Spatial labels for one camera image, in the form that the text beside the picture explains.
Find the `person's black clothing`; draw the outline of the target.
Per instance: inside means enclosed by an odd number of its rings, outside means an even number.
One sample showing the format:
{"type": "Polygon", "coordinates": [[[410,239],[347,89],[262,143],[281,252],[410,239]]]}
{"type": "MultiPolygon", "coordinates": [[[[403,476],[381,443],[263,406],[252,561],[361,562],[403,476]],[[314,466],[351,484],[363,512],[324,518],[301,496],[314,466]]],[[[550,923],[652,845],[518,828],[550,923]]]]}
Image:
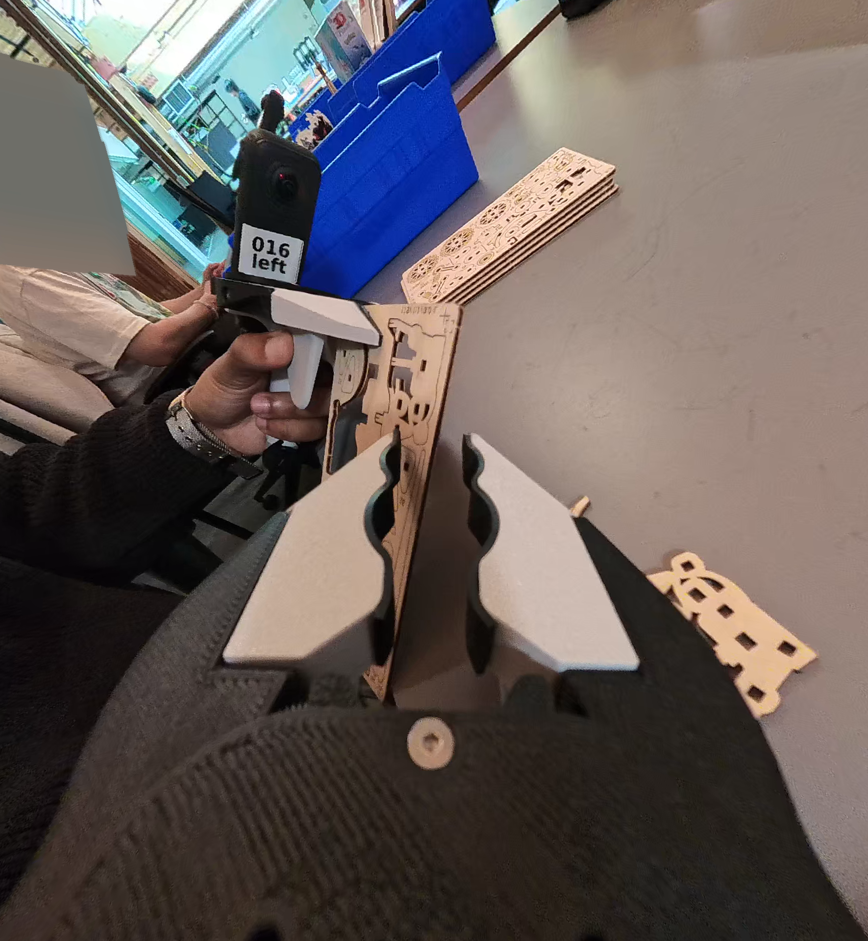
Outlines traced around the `person's black clothing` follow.
{"type": "MultiPolygon", "coordinates": [[[[0,453],[0,472],[10,456],[0,453]]],[[[0,911],[39,851],[109,694],[176,605],[169,594],[118,585],[139,568],[34,566],[0,523],[0,911]]]]}

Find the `person's left forearm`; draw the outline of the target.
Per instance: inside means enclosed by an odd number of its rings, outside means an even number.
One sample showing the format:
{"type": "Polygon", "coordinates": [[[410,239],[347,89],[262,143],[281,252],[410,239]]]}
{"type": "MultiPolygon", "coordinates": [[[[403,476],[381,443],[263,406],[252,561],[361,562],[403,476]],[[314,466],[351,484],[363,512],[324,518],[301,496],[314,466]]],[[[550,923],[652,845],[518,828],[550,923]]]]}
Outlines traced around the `person's left forearm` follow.
{"type": "Polygon", "coordinates": [[[208,462],[173,438],[172,400],[116,409],[62,446],[8,458],[0,523],[20,558],[50,570],[127,568],[237,477],[225,459],[208,462]]]}

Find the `silver wristwatch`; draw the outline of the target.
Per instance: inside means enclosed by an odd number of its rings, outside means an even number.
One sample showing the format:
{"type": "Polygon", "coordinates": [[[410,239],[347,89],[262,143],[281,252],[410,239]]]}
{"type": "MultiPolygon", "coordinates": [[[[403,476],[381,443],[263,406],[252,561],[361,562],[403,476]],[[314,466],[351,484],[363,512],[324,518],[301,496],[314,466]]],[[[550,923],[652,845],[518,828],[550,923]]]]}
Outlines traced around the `silver wristwatch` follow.
{"type": "Polygon", "coordinates": [[[221,471],[244,480],[263,474],[253,461],[235,453],[207,427],[197,421],[187,407],[188,388],[180,392],[166,411],[166,426],[170,437],[181,450],[221,471]]]}

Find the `wooden cut-out puzzle piece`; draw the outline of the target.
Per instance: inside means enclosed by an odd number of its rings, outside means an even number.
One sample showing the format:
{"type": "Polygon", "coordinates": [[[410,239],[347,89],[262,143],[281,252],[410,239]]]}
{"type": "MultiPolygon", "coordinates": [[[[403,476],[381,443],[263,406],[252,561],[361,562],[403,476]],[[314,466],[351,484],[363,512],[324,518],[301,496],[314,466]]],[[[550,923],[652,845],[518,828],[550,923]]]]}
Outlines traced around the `wooden cut-out puzzle piece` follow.
{"type": "Polygon", "coordinates": [[[629,670],[570,670],[567,683],[582,699],[613,698],[658,723],[739,727],[774,712],[781,686],[816,661],[808,644],[694,552],[646,574],[576,510],[569,520],[639,658],[629,670]]]}

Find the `grey desk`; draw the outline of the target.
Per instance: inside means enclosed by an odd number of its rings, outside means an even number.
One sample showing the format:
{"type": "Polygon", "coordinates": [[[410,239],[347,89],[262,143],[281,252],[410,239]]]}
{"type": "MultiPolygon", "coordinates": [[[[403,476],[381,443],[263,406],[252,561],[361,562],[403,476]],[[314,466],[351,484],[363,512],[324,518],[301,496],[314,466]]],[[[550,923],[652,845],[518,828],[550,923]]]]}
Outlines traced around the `grey desk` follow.
{"type": "Polygon", "coordinates": [[[868,931],[868,2],[612,2],[555,19],[461,113],[480,181],[401,275],[559,147],[620,192],[465,309],[397,705],[486,705],[467,663],[466,432],[640,570],[680,550],[818,660],[764,720],[868,931]]]}

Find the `person's left hand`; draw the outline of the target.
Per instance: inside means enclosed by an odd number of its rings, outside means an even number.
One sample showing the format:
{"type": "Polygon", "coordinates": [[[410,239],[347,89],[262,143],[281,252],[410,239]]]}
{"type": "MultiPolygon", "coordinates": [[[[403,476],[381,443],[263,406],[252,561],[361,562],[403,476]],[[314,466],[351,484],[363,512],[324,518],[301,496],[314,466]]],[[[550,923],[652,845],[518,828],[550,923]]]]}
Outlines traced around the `person's left hand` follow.
{"type": "Polygon", "coordinates": [[[185,395],[193,418],[232,453],[263,453],[270,439],[308,443],[326,434],[330,389],[315,388],[306,408],[288,393],[270,391],[272,373],[285,370],[294,355],[286,332],[244,334],[208,367],[185,395]]]}

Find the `stack of wooden puzzle sheets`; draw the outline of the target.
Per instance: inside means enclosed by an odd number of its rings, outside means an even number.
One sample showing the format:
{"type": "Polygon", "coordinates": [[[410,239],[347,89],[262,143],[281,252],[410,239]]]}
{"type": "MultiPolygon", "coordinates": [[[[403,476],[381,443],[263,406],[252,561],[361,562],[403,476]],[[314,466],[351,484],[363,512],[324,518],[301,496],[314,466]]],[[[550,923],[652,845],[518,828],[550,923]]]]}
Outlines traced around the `stack of wooden puzzle sheets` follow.
{"type": "Polygon", "coordinates": [[[558,149],[407,269],[405,300],[467,304],[618,189],[614,165],[558,149]]]}

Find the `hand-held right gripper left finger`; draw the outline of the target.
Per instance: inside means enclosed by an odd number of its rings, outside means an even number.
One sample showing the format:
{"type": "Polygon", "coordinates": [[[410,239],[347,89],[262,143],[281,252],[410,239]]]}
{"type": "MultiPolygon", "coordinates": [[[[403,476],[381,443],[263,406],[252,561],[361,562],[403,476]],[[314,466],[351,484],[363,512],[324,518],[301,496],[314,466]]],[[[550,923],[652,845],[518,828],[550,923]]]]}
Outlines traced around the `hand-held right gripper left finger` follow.
{"type": "Polygon", "coordinates": [[[223,650],[226,663],[383,663],[393,647],[401,434],[294,504],[223,650]]]}

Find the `wooden puzzle sheet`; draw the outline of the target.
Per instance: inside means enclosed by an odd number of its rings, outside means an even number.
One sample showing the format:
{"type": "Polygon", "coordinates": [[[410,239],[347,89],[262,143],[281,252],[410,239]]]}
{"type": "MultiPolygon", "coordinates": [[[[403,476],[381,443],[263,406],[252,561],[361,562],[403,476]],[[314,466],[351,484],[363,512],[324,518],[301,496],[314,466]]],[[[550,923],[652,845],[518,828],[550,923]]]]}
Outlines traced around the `wooden puzzle sheet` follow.
{"type": "Polygon", "coordinates": [[[336,343],[322,476],[400,431],[394,523],[383,542],[393,562],[398,634],[463,312],[455,304],[369,304],[366,312],[381,343],[336,343]]]}

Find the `blue plastic bin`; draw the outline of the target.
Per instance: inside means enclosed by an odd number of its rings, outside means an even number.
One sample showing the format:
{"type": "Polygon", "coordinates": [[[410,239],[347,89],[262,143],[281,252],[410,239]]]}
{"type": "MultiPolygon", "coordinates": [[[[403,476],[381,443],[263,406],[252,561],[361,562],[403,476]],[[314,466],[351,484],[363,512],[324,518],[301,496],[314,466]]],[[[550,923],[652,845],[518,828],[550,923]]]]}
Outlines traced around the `blue plastic bin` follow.
{"type": "Polygon", "coordinates": [[[370,105],[378,85],[436,54],[453,84],[495,43],[487,1],[430,1],[413,11],[335,94],[325,90],[316,105],[333,121],[358,104],[370,105]]]}
{"type": "Polygon", "coordinates": [[[322,177],[299,285],[355,297],[478,180],[439,52],[378,83],[315,148],[322,177]]]}

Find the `printed cardboard box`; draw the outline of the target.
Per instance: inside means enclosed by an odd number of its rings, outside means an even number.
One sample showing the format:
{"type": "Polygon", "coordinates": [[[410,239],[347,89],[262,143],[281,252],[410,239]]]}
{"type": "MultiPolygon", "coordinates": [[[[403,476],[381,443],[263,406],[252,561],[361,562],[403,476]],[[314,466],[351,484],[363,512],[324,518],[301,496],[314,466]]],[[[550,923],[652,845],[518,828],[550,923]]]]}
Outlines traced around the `printed cardboard box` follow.
{"type": "Polygon", "coordinates": [[[315,40],[339,81],[346,83],[372,57],[372,49],[351,6],[330,2],[315,40]]]}

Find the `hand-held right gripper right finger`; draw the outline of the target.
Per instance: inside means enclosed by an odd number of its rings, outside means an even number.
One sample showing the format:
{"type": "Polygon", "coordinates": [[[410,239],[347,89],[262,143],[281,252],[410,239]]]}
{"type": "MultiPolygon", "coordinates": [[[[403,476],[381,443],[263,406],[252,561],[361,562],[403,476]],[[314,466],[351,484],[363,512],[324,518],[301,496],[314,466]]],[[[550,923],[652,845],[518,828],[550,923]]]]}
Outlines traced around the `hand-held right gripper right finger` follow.
{"type": "Polygon", "coordinates": [[[475,674],[634,672],[627,629],[581,537],[580,520],[477,433],[462,442],[468,526],[479,555],[467,594],[475,674]]]}

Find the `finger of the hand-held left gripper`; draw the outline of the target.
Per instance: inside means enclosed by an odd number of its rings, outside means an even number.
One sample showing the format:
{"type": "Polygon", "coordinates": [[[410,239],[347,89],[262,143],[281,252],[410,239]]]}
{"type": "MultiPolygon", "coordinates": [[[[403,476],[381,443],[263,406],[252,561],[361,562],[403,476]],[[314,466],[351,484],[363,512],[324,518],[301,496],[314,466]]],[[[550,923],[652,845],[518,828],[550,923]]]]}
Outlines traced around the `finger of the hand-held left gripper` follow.
{"type": "Polygon", "coordinates": [[[356,300],[306,291],[273,290],[270,318],[279,327],[349,344],[379,347],[381,333],[356,300]]]}

